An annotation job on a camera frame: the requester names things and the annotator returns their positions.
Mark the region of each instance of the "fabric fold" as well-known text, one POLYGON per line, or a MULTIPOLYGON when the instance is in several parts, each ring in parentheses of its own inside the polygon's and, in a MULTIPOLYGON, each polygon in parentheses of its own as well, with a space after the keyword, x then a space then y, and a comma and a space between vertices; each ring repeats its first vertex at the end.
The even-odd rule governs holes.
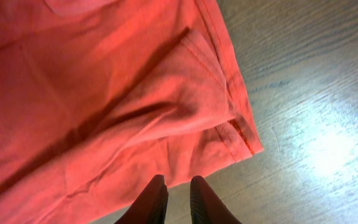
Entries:
POLYGON ((0 223, 88 222, 155 174, 173 187, 262 151, 214 1, 13 2, 48 29, 0 30, 0 223))

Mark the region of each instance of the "seam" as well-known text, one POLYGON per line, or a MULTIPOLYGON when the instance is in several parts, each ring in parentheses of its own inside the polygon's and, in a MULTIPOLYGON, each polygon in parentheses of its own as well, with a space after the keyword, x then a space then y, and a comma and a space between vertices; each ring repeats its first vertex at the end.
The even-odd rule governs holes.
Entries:
MULTIPOLYGON (((208 14, 208 16, 209 16, 209 21, 210 21, 211 24, 212 24, 212 27, 213 27, 213 30, 214 30, 214 35, 215 35, 216 38, 218 39, 219 48, 220 48, 220 49, 223 49, 223 48, 222 48, 221 39, 220 39, 218 33, 216 32, 215 24, 214 24, 214 21, 212 20, 212 16, 211 16, 211 14, 210 14, 210 12, 209 12, 208 6, 206 5, 205 0, 201 0, 201 1, 203 2, 204 7, 205 7, 205 9, 206 9, 206 12, 207 12, 207 14, 208 14)), ((227 69, 229 70, 229 74, 230 74, 230 76, 231 76, 231 78, 232 78, 232 77, 233 77, 232 70, 231 70, 231 68, 230 68, 230 66, 229 66, 229 64, 228 64, 228 62, 227 62, 227 57, 226 57, 226 54, 225 54, 224 51, 222 51, 222 56, 223 56, 224 61, 225 61, 225 63, 226 63, 227 69)), ((238 92, 236 82, 233 82, 233 86, 234 86, 234 90, 235 90, 236 92, 238 92)), ((229 93, 229 95, 230 95, 231 98, 232 98, 232 94, 231 94, 230 89, 227 89, 227 92, 229 93)), ((242 110, 243 112, 246 112, 245 109, 242 107, 242 104, 241 104, 241 102, 240 102, 240 99, 237 99, 237 101, 239 102, 240 110, 242 110)), ((244 140, 245 144, 248 146, 250 152, 253 153, 253 150, 249 147, 249 143, 248 143, 247 139, 245 138, 244 133, 242 132, 241 128, 239 127, 237 121, 236 121, 235 119, 233 119, 232 121, 233 121, 233 123, 236 125, 234 128, 239 132, 241 138, 244 140)))
POLYGON ((218 130, 218 127, 215 127, 215 130, 219 136, 219 138, 221 139, 221 142, 224 144, 224 147, 229 151, 230 153, 230 156, 232 157, 233 161, 234 162, 237 162, 236 158, 234 157, 232 151, 229 149, 229 147, 227 146, 227 144, 224 142, 223 138, 222 138, 222 135, 221 135, 221 132, 218 130))
POLYGON ((222 83, 213 75, 211 70, 197 57, 197 55, 187 45, 185 45, 184 43, 181 44, 190 52, 190 54, 192 54, 195 59, 197 59, 197 61, 204 67, 204 69, 208 71, 208 75, 214 78, 215 81, 217 81, 217 83, 219 84, 219 86, 226 90, 222 83))
MULTIPOLYGON (((220 47, 220 49, 223 49, 222 43, 221 43, 221 39, 219 38, 218 32, 216 32, 215 24, 214 24, 214 22, 213 22, 213 20, 212 20, 211 14, 209 13, 209 10, 208 10, 208 7, 207 7, 207 5, 206 5, 206 3, 205 3, 205 0, 202 0, 202 2, 203 2, 203 4, 204 4, 204 7, 205 7, 205 9, 206 9, 206 12, 208 13, 209 20, 211 21, 212 28, 214 29, 214 32, 215 32, 215 36, 216 36, 216 38, 218 39, 219 47, 220 47)), ((231 68, 230 68, 230 66, 229 66, 229 64, 228 64, 228 62, 227 62, 227 58, 226 58, 226 56, 225 56, 225 53, 224 53, 223 51, 222 51, 222 55, 223 55, 225 64, 226 64, 226 66, 227 66, 227 69, 229 70, 229 74, 230 74, 230 76, 231 76, 231 78, 232 78, 232 77, 233 77, 233 74, 232 74, 231 68)), ((238 90, 237 90, 237 86, 236 86, 236 82, 233 82, 233 85, 234 85, 235 91, 238 91, 238 90)), ((245 111, 245 110, 243 109, 243 107, 241 106, 240 100, 239 100, 239 99, 237 99, 237 100, 238 100, 238 102, 239 102, 240 109, 243 110, 243 111, 245 111)))
POLYGON ((227 134, 227 131, 225 130, 224 126, 219 126, 219 129, 223 131, 223 133, 229 138, 230 143, 233 145, 234 151, 236 152, 236 158, 240 154, 240 150, 237 148, 237 146, 234 144, 234 141, 230 138, 230 135, 227 134))
MULTIPOLYGON (((239 124, 233 119, 231 121, 229 121, 229 123, 231 123, 234 128, 236 130, 240 130, 240 126, 239 124)), ((254 150, 252 150, 252 148, 250 147, 250 144, 248 142, 248 140, 246 139, 246 137, 244 136, 244 133, 242 133, 242 131, 239 131, 240 137, 242 138, 242 140, 244 140, 244 143, 246 144, 246 146, 248 147, 249 151, 251 152, 252 155, 255 154, 254 150)))
POLYGON ((204 56, 204 58, 205 58, 205 60, 207 61, 207 62, 209 62, 210 64, 214 64, 214 62, 212 62, 210 59, 208 59, 208 57, 207 57, 207 55, 197 46, 197 44, 191 39, 191 38, 189 38, 189 37, 185 37, 187 40, 189 40, 189 42, 197 49, 197 51, 201 54, 201 55, 203 55, 204 56))

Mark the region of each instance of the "red fabric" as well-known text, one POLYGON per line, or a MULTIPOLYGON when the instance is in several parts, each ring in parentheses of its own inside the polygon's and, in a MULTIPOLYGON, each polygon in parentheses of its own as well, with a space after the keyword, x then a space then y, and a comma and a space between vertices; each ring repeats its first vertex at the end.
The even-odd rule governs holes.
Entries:
POLYGON ((260 152, 213 0, 0 0, 0 223, 84 223, 260 152))

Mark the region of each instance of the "wood grain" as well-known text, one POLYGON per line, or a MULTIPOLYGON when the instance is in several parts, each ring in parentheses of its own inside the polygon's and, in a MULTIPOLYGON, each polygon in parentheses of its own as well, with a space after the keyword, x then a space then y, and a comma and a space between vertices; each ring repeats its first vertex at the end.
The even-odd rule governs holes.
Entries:
POLYGON ((265 152, 206 180, 242 223, 358 223, 358 1, 218 2, 265 152))

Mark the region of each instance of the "stitching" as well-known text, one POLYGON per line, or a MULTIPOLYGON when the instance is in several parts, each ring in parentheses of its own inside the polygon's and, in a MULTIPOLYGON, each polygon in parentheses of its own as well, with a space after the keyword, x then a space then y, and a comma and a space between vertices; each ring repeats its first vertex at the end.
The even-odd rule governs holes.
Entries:
POLYGON ((217 81, 217 83, 219 84, 219 86, 221 86, 224 90, 226 90, 225 87, 222 85, 222 83, 213 75, 211 70, 208 69, 208 67, 195 55, 195 53, 188 46, 186 46, 184 43, 181 43, 181 44, 190 52, 190 54, 192 54, 192 56, 195 59, 197 59, 197 61, 204 67, 204 69, 208 71, 208 75, 211 76, 212 78, 214 78, 215 81, 217 81))
MULTIPOLYGON (((202 1, 203 4, 204 4, 204 7, 205 7, 205 9, 206 9, 206 12, 207 12, 207 14, 208 14, 208 16, 209 16, 209 21, 211 22, 212 27, 213 27, 213 29, 214 29, 214 31, 215 31, 215 36, 216 36, 216 38, 218 39, 219 47, 220 47, 221 49, 223 49, 223 48, 222 48, 221 39, 219 38, 219 35, 218 35, 218 33, 216 32, 215 24, 214 24, 214 22, 213 22, 213 20, 212 20, 211 14, 209 13, 209 9, 208 9, 208 7, 207 7, 207 5, 206 5, 206 3, 205 3, 205 0, 201 0, 201 1, 202 1)), ((224 61, 225 61, 226 65, 227 65, 227 68, 228 68, 229 73, 230 73, 231 78, 232 78, 232 77, 233 77, 233 74, 232 74, 232 71, 231 71, 231 68, 230 68, 229 64, 227 63, 227 58, 226 58, 226 56, 225 56, 225 53, 222 52, 222 55, 223 55, 224 61)), ((234 86, 235 91, 238 92, 236 82, 233 82, 233 84, 234 84, 233 86, 234 86)), ((239 102, 240 110, 242 110, 243 112, 245 112, 245 109, 244 109, 244 108, 242 107, 242 105, 241 105, 240 99, 237 99, 237 101, 239 102)), ((248 148, 250 149, 250 151, 251 151, 251 153, 252 153, 253 150, 249 147, 249 144, 248 144, 248 142, 247 142, 247 139, 245 138, 244 133, 242 132, 241 128, 239 128, 239 125, 237 124, 237 121, 236 121, 235 119, 233 120, 233 123, 236 124, 237 127, 234 127, 234 128, 236 128, 236 129, 238 130, 239 134, 241 135, 241 138, 242 138, 242 139, 244 140, 244 142, 247 144, 248 148)))
MULTIPOLYGON (((240 130, 239 124, 237 124, 237 122, 236 122, 235 120, 231 120, 231 121, 229 121, 229 123, 231 123, 236 130, 240 130)), ((244 133, 242 133, 242 131, 240 131, 239 134, 240 134, 240 137, 242 138, 242 140, 244 140, 244 143, 245 143, 246 146, 248 147, 248 149, 249 149, 249 151, 251 152, 251 154, 254 155, 255 152, 254 152, 254 150, 252 150, 252 148, 250 147, 248 140, 247 140, 246 137, 244 136, 244 133)))
MULTIPOLYGON (((205 7, 205 9, 206 9, 206 12, 208 13, 209 20, 211 21, 212 27, 213 27, 213 29, 214 29, 214 31, 215 31, 215 36, 216 36, 216 38, 218 39, 218 44, 219 44, 220 48, 223 49, 222 43, 221 43, 221 39, 219 38, 218 32, 216 32, 216 28, 215 28, 214 22, 213 22, 213 20, 212 20, 212 16, 211 16, 211 14, 209 13, 209 10, 208 10, 208 7, 206 6, 205 0, 202 0, 202 2, 203 2, 203 4, 204 4, 204 7, 205 7)), ((225 54, 225 53, 223 52, 224 61, 225 61, 226 65, 227 65, 227 68, 229 69, 229 73, 230 73, 230 76, 231 76, 231 78, 232 78, 232 77, 233 77, 233 74, 232 74, 231 68, 230 68, 230 66, 229 66, 229 64, 228 64, 228 62, 227 62, 227 58, 226 58, 226 56, 225 56, 224 54, 225 54)), ((234 89, 237 91, 236 82, 233 82, 233 84, 234 84, 234 89)), ((238 102, 239 102, 240 108, 241 108, 243 111, 245 111, 245 109, 241 106, 240 100, 238 100, 238 102)))
POLYGON ((204 54, 204 52, 196 45, 196 43, 195 43, 191 38, 186 37, 186 39, 189 40, 189 42, 191 42, 191 44, 198 50, 198 52, 204 56, 204 58, 205 58, 206 61, 208 61, 210 64, 214 64, 212 61, 210 61, 210 60, 208 59, 208 57, 206 56, 206 54, 204 54))
POLYGON ((237 148, 237 146, 234 144, 234 141, 230 138, 230 135, 227 134, 226 130, 224 129, 224 126, 220 126, 219 129, 220 129, 221 131, 223 131, 223 133, 229 138, 229 141, 230 141, 230 143, 233 145, 233 149, 235 150, 236 155, 239 155, 239 154, 240 154, 240 150, 239 150, 239 149, 237 148))
POLYGON ((217 126, 215 127, 215 130, 216 130, 216 132, 217 132, 219 138, 221 139, 221 142, 224 144, 224 147, 226 147, 226 149, 229 151, 230 156, 233 158, 234 162, 237 162, 237 160, 234 158, 234 155, 233 155, 232 151, 228 148, 227 144, 224 142, 224 140, 223 140, 223 138, 222 138, 222 136, 221 136, 221 133, 219 132, 217 126))

